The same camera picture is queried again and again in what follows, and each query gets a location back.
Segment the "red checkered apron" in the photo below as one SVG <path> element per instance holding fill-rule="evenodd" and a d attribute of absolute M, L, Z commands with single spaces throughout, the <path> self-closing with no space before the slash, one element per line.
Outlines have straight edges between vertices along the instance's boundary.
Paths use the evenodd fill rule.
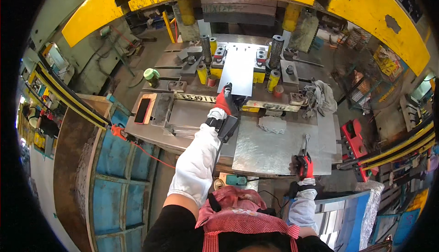
<path fill-rule="evenodd" d="M 221 206 L 219 212 L 212 210 L 209 200 L 201 207 L 195 228 L 203 226 L 203 252 L 218 252 L 218 234 L 221 232 L 237 232 L 258 234 L 280 232 L 291 237 L 291 252 L 297 252 L 295 239 L 299 236 L 300 227 L 288 226 L 283 220 L 257 212 L 267 207 L 255 190 L 241 190 L 234 186 L 226 186 L 213 192 Z"/>

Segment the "red glove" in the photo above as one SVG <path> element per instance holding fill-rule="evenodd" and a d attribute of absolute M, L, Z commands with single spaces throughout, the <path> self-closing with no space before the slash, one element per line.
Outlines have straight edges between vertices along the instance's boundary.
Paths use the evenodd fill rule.
<path fill-rule="evenodd" d="M 314 178 L 314 163 L 311 161 L 310 154 L 306 156 L 292 156 L 290 163 L 291 173 L 296 172 L 300 180 Z"/>
<path fill-rule="evenodd" d="M 247 96 L 232 95 L 232 84 L 229 82 L 222 88 L 221 93 L 217 96 L 217 103 L 215 103 L 214 108 L 221 108 L 227 115 L 236 116 L 247 101 Z"/>

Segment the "black sleeve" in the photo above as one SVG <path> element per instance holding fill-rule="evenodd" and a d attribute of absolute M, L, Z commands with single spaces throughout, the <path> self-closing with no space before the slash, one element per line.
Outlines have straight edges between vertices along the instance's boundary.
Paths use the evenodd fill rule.
<path fill-rule="evenodd" d="M 196 220 L 186 208 L 179 205 L 165 206 L 148 231 L 142 251 L 189 251 L 202 245 L 203 228 L 195 229 Z"/>
<path fill-rule="evenodd" d="M 327 244 L 322 242 L 318 236 L 308 236 L 296 240 L 299 252 L 332 252 Z"/>

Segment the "white sleeve cover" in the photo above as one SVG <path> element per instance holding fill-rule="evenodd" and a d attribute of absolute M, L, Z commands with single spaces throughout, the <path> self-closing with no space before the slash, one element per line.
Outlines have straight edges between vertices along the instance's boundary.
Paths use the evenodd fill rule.
<path fill-rule="evenodd" d="M 315 185 L 314 178 L 307 178 L 298 182 L 299 185 Z M 314 199 L 317 195 L 315 189 L 306 189 L 297 192 L 295 202 L 291 205 L 288 219 L 291 223 L 300 227 L 311 227 L 317 232 L 317 225 L 314 221 L 316 204 Z"/>
<path fill-rule="evenodd" d="M 224 119 L 227 114 L 220 108 L 214 108 L 208 117 Z M 212 184 L 213 161 L 220 143 L 215 127 L 201 124 L 200 131 L 195 134 L 192 143 L 178 158 L 168 196 L 184 195 L 193 199 L 198 208 L 205 203 Z"/>

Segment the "gray rag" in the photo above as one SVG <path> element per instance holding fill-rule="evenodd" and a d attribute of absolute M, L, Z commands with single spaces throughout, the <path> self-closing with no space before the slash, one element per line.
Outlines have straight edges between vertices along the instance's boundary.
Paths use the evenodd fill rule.
<path fill-rule="evenodd" d="M 337 102 L 334 99 L 331 87 L 321 80 L 316 80 L 314 84 L 303 88 L 310 99 L 308 107 L 302 115 L 305 119 L 313 117 L 317 109 L 320 109 L 325 116 L 337 111 Z"/>

